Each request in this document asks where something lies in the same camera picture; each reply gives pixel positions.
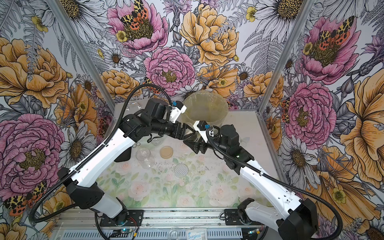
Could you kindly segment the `peeled foil seal disc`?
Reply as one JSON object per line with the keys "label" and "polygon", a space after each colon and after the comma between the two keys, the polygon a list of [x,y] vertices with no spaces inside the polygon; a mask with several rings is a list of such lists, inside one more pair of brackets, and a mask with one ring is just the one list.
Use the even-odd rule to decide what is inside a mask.
{"label": "peeled foil seal disc", "polygon": [[189,167],[186,164],[178,164],[174,167],[174,174],[177,178],[184,178],[189,173]]}

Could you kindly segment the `foil tea jar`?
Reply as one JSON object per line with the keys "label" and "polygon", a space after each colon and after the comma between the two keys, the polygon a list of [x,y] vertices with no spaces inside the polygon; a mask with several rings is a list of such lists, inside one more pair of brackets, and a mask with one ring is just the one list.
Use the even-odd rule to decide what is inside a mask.
{"label": "foil tea jar", "polygon": [[150,169],[155,165],[155,159],[147,148],[139,148],[136,151],[136,159],[144,169]]}

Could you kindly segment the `clear jar beige lid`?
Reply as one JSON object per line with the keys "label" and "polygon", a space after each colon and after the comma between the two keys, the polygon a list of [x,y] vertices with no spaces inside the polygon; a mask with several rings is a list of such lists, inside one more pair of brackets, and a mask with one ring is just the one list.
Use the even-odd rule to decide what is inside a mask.
{"label": "clear jar beige lid", "polygon": [[164,137],[157,136],[152,139],[151,144],[157,147],[162,145],[164,140],[165,140]]}

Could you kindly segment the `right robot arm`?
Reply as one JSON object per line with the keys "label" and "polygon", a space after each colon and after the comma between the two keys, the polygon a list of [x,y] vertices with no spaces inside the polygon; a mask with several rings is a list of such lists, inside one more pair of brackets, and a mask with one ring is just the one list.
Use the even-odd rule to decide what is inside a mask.
{"label": "right robot arm", "polygon": [[318,230],[316,206],[301,200],[292,191],[269,176],[255,158],[240,145],[233,125],[203,125],[184,137],[183,142],[196,154],[211,149],[223,156],[227,166],[252,184],[272,208],[258,203],[253,197],[243,200],[237,210],[243,225],[261,223],[279,233],[283,240],[309,240]]}

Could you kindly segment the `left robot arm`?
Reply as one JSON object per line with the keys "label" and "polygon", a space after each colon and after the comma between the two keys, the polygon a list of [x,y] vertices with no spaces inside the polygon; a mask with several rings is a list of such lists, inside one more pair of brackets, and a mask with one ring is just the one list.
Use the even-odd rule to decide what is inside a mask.
{"label": "left robot arm", "polygon": [[104,193],[97,185],[97,178],[112,162],[129,160],[133,145],[143,137],[157,134],[185,140],[192,136],[195,129],[177,120],[186,109],[179,101],[168,105],[163,100],[150,99],[144,109],[123,117],[116,125],[117,130],[86,159],[59,171],[59,179],[64,180],[70,198],[81,209],[92,209],[111,219],[125,218],[123,204]]}

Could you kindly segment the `silver first aid case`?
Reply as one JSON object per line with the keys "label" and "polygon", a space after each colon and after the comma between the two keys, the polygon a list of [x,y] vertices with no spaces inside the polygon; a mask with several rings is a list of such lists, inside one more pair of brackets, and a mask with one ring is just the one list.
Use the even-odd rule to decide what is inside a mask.
{"label": "silver first aid case", "polygon": [[[124,110],[123,117],[125,117],[126,115],[129,115],[129,114],[134,114],[137,111],[144,109],[147,105],[147,102],[148,102],[148,99],[136,100],[136,101],[129,102],[127,104],[125,110]],[[116,120],[116,121],[118,120],[118,118],[121,114],[121,111],[123,109],[123,105],[124,105],[124,103],[117,103],[115,105],[114,120]]]}

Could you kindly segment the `black rectangular case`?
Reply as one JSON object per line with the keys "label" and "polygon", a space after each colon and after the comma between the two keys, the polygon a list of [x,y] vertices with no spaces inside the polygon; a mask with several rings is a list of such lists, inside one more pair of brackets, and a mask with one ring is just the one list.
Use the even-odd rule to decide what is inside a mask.
{"label": "black rectangular case", "polygon": [[131,159],[131,154],[132,154],[132,147],[126,149],[123,153],[121,153],[115,160],[114,162],[116,163],[121,163],[121,162],[126,162]]}

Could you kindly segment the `surgical label box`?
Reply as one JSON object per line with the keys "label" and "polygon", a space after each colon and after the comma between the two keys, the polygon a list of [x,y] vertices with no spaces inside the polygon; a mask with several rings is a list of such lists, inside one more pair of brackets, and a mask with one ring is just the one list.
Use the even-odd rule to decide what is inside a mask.
{"label": "surgical label box", "polygon": [[186,230],[187,240],[207,240],[207,229],[194,228]]}

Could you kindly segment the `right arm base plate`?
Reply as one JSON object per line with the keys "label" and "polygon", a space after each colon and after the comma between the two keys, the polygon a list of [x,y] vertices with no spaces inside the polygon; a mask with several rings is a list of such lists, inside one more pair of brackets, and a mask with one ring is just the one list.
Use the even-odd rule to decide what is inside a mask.
{"label": "right arm base plate", "polygon": [[251,221],[245,211],[240,209],[224,209],[226,226],[256,226],[259,222]]}

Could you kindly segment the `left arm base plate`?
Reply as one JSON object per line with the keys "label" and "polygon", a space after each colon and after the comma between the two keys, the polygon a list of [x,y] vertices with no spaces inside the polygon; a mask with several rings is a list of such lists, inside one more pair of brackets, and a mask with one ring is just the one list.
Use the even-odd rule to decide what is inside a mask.
{"label": "left arm base plate", "polygon": [[140,227],[144,218],[144,210],[123,209],[114,218],[109,218],[103,214],[100,221],[101,227]]}

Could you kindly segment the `aluminium front rail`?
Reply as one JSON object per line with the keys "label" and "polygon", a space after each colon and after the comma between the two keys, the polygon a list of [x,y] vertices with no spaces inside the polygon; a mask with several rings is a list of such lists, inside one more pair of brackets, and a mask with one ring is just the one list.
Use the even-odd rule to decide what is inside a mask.
{"label": "aluminium front rail", "polygon": [[279,213],[252,202],[244,210],[251,221],[247,224],[240,219],[238,208],[146,208],[129,209],[129,217],[123,225],[118,225],[108,217],[91,210],[70,209],[59,217],[54,230],[94,230],[99,225],[102,230],[115,229],[171,229],[171,228],[250,228],[268,226],[273,230],[293,214],[289,209]]}

